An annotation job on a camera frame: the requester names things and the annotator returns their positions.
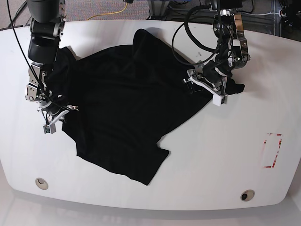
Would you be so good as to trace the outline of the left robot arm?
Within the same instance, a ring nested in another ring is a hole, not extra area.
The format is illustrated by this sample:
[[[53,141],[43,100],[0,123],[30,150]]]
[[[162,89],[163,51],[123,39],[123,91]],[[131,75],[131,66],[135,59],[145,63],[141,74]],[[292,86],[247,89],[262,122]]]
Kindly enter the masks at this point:
[[[232,77],[232,70],[244,67],[250,60],[242,18],[240,14],[235,13],[238,8],[242,8],[241,0],[212,0],[209,6],[200,5],[190,9],[183,22],[185,31],[192,42],[202,50],[215,55],[214,60],[210,58],[206,60],[208,63],[203,66],[202,72],[194,75],[190,81],[196,84],[204,79],[205,81],[201,82],[201,85],[209,85],[209,88],[213,89],[215,94],[222,96],[223,99],[230,94],[227,89],[227,82]],[[189,28],[192,14],[202,9],[217,12],[212,18],[214,33],[218,38],[215,49],[201,44]]]

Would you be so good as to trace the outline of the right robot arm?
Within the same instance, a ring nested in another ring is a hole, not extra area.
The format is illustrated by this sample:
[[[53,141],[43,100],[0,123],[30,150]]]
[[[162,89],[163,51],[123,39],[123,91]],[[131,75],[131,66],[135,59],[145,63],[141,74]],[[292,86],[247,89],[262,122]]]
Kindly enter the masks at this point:
[[[57,121],[77,107],[69,104],[70,64],[74,57],[68,48],[60,48],[65,25],[64,0],[28,0],[32,15],[28,58],[29,83],[25,98],[36,102],[45,119],[44,129],[51,133]]]

